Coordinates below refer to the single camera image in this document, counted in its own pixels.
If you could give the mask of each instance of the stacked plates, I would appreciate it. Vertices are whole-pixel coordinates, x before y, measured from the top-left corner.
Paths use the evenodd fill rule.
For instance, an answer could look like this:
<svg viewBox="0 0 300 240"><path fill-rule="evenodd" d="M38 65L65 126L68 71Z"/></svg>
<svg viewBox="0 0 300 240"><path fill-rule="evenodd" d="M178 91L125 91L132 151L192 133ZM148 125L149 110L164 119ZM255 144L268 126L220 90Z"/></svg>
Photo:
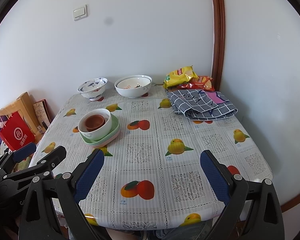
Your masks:
<svg viewBox="0 0 300 240"><path fill-rule="evenodd" d="M111 130L108 133L108 135L106 135L105 137L103 137L100 140L90 140L90 139L84 137L80 133L80 135L81 135L82 139L84 140L84 142L87 145L92 146L93 148L101 148L101 147L107 145L112 140L114 140L119 135L120 123L119 123L118 118L116 118L113 114L111 114L111 119L112 119L112 127L111 127Z"/></svg>

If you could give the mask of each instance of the red shopping bag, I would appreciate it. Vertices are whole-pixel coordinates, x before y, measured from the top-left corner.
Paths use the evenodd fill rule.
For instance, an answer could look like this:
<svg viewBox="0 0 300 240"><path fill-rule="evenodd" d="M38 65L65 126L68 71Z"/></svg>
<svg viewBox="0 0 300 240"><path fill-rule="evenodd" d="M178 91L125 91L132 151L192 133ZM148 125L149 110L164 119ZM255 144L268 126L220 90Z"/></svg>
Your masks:
<svg viewBox="0 0 300 240"><path fill-rule="evenodd" d="M0 131L0 138L12 151L16 151L28 143L34 142L34 134L18 112L12 113L9 117Z"/></svg>

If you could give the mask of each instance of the gray checkered cloth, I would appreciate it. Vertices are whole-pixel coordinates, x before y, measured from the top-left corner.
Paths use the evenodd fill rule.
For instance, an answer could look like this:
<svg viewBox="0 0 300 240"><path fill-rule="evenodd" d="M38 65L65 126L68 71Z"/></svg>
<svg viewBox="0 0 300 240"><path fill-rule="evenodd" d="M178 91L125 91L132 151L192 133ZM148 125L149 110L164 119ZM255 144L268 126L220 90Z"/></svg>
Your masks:
<svg viewBox="0 0 300 240"><path fill-rule="evenodd" d="M167 92L176 114L183 114L189 120L209 121L235 115L238 109L219 91L216 97L222 103L216 104L203 90L189 89Z"/></svg>

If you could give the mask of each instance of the brown wooden trim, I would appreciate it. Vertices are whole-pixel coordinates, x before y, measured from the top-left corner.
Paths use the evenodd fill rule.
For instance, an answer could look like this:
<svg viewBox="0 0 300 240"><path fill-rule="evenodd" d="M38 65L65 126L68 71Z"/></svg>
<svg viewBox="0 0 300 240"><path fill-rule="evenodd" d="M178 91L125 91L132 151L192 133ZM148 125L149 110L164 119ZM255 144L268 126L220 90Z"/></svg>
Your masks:
<svg viewBox="0 0 300 240"><path fill-rule="evenodd" d="M226 44L226 13L224 0L212 0L214 19L214 45L211 77L214 87L219 90Z"/></svg>
<svg viewBox="0 0 300 240"><path fill-rule="evenodd" d="M287 210L295 207L296 205L300 204L300 194L295 196L292 200L286 202L281 206L281 211L286 212Z"/></svg>

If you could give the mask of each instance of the blue gripper pad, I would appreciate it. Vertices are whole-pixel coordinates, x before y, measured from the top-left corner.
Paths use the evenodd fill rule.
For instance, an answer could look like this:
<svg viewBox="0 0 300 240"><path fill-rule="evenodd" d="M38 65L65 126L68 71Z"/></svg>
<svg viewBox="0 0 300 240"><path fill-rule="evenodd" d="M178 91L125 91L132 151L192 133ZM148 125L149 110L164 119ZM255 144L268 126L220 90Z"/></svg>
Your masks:
<svg viewBox="0 0 300 240"><path fill-rule="evenodd" d="M26 146L23 146L21 149L16 150L13 154L13 161L15 163L20 163L25 158L27 158L32 153L35 153L37 150L37 147L34 143L29 143Z"/></svg>
<svg viewBox="0 0 300 240"><path fill-rule="evenodd" d="M74 194L74 201L79 204L80 200L87 197L94 181L102 169L105 156L103 151L99 150L95 157L88 164L80 178L77 180L76 192Z"/></svg>
<svg viewBox="0 0 300 240"><path fill-rule="evenodd" d="M205 151L201 153L200 165L217 199L227 205L230 201L229 185Z"/></svg>

